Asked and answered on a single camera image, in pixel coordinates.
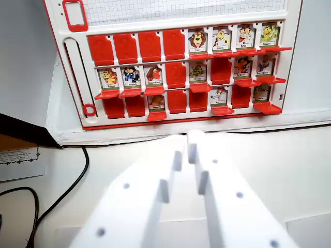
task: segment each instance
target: black wire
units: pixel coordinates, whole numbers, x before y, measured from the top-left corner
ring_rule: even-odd
[[[79,183],[79,181],[83,178],[83,176],[85,175],[88,166],[89,166],[89,157],[86,151],[86,148],[84,146],[82,146],[84,155],[85,155],[85,159],[86,159],[86,163],[85,163],[85,167],[84,170],[82,171],[82,173],[79,175],[79,177],[77,178],[77,180],[66,190],[66,192],[64,192],[57,200],[56,202],[45,211],[45,213],[43,213],[41,215],[40,218],[38,218],[38,214],[39,214],[39,199],[38,199],[38,195],[37,193],[34,191],[34,189],[30,188],[30,187],[19,187],[19,188],[15,188],[15,189],[11,189],[11,190],[7,190],[4,192],[0,193],[0,196],[14,192],[14,191],[18,191],[18,190],[29,190],[32,192],[34,198],[35,198],[35,218],[34,218],[34,222],[33,222],[33,228],[32,228],[32,232],[30,234],[30,238],[29,241],[27,243],[26,248],[33,248],[34,247],[34,240],[35,240],[35,234],[37,231],[38,226],[40,225],[40,223],[42,222],[42,220],[61,202],[61,200],[63,200],[64,197],[66,197],[69,192]]]
[[[33,197],[35,199],[35,217],[34,217],[34,220],[33,220],[32,231],[31,231],[30,238],[29,238],[29,240],[31,240],[32,245],[33,245],[36,230],[37,230],[36,227],[37,227],[37,219],[38,219],[38,214],[39,214],[39,198],[38,198],[38,195],[37,195],[36,191],[34,189],[30,188],[30,187],[18,187],[18,188],[14,188],[14,189],[10,189],[10,190],[6,190],[4,192],[1,192],[0,196],[9,194],[11,192],[20,191],[20,190],[29,190],[33,194]]]

